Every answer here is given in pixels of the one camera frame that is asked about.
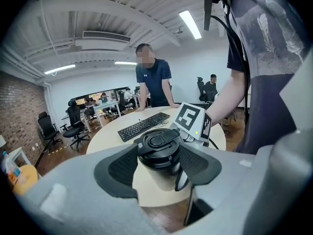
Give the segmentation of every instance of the black keyboard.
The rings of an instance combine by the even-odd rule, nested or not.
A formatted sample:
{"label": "black keyboard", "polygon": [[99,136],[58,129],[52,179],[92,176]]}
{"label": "black keyboard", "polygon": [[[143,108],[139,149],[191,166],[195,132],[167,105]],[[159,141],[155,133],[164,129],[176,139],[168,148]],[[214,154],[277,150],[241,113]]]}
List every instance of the black keyboard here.
{"label": "black keyboard", "polygon": [[117,133],[119,134],[123,142],[127,142],[128,140],[131,140],[132,138],[146,132],[150,128],[158,124],[161,124],[164,120],[168,119],[169,117],[170,115],[160,112],[143,121],[133,124],[125,129],[122,129]]}

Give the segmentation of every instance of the ceiling light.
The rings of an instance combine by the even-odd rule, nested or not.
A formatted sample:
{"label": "ceiling light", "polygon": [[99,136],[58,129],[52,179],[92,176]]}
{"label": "ceiling light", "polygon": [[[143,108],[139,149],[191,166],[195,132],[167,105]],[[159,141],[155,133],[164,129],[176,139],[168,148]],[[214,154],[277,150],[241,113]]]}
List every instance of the ceiling light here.
{"label": "ceiling light", "polygon": [[56,72],[56,71],[65,70],[65,69],[74,68],[74,67],[76,67],[76,65],[67,65],[67,66],[64,66],[64,67],[56,68],[54,70],[46,71],[45,74],[50,74],[50,73],[53,73],[53,72]]}
{"label": "ceiling light", "polygon": [[200,31],[196,25],[195,20],[192,18],[190,12],[188,10],[185,10],[183,12],[180,12],[179,15],[185,21],[191,33],[194,35],[195,39],[201,38],[202,36],[200,34]]}
{"label": "ceiling light", "polygon": [[133,63],[133,62],[118,62],[118,61],[116,61],[114,64],[116,64],[116,65],[137,65],[138,63]]}

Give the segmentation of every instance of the brick wall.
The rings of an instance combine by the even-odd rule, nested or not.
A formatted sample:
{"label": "brick wall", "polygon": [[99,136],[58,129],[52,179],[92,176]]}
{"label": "brick wall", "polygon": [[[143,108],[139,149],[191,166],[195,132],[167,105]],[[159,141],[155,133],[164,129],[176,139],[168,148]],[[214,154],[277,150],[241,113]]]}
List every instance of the brick wall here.
{"label": "brick wall", "polygon": [[38,114],[47,112],[44,88],[0,71],[0,135],[7,152],[22,147],[32,164],[37,161],[45,141],[40,136]]}

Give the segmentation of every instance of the white table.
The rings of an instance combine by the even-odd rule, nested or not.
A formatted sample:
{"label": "white table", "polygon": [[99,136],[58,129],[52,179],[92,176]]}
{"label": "white table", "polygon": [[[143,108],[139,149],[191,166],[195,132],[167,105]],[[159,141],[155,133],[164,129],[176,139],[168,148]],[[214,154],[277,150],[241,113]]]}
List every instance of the white table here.
{"label": "white table", "polygon": [[120,112],[119,107],[118,107],[118,101],[110,101],[110,102],[107,102],[107,103],[104,103],[104,104],[100,104],[98,106],[94,106],[93,107],[94,112],[95,112],[95,114],[97,116],[97,119],[100,122],[102,128],[104,127],[104,125],[101,122],[98,110],[105,109],[105,108],[108,108],[108,107],[111,108],[113,105],[116,105],[118,115],[121,117],[121,112]]}
{"label": "white table", "polygon": [[[84,123],[85,123],[85,125],[86,125],[86,127],[87,127],[87,130],[88,130],[89,132],[91,132],[91,128],[90,128],[89,122],[88,122],[88,120],[87,120],[86,115],[85,115],[84,112],[85,112],[85,109],[81,109],[81,110],[80,110],[80,116],[83,117],[83,120],[84,120]],[[68,115],[68,114],[67,114],[66,116],[64,116],[61,120],[63,120],[64,123],[66,123],[66,122],[65,122],[65,119],[67,119],[67,118],[69,118],[69,115]]]}
{"label": "white table", "polygon": [[31,162],[28,160],[28,158],[26,157],[26,155],[25,155],[25,153],[23,152],[23,150],[22,150],[21,147],[20,147],[20,148],[17,148],[17,149],[14,150],[14,151],[11,151],[10,153],[8,153],[8,155],[9,155],[9,157],[10,157],[13,161],[15,161],[15,159],[16,159],[19,155],[21,155],[22,158],[24,159],[25,163],[31,165]]}
{"label": "white table", "polygon": [[[162,126],[162,128],[169,128],[174,120],[177,110],[178,109],[170,107],[157,107],[145,109],[142,112],[133,112],[120,117],[115,121],[108,123],[92,138],[87,148],[87,154],[126,143],[133,143],[138,136],[124,143],[117,131],[137,123],[138,119],[143,120],[159,112],[164,112],[171,116],[168,119],[169,123]],[[210,138],[220,150],[226,150],[226,139],[220,125],[217,124],[212,127]],[[178,192],[175,190],[161,190],[152,179],[147,168],[145,168],[139,160],[138,167],[134,173],[133,188],[137,190],[139,205],[143,207],[167,206],[183,201],[190,196],[190,185]]]}

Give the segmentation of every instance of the ceiling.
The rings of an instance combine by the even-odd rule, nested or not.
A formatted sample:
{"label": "ceiling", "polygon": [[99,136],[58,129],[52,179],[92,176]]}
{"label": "ceiling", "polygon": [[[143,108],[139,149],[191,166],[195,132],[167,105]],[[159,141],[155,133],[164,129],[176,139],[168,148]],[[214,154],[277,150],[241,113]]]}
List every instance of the ceiling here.
{"label": "ceiling", "polygon": [[[149,43],[154,50],[167,44],[180,46],[192,34],[179,16],[188,9],[202,33],[203,0],[29,0],[3,41],[1,58],[40,84],[65,76],[117,67],[115,61],[135,62],[134,48]],[[223,14],[214,5],[212,14]],[[210,29],[217,28],[211,21]],[[104,31],[130,37],[123,49],[75,44],[83,31]],[[77,68],[45,75],[58,67]]]}

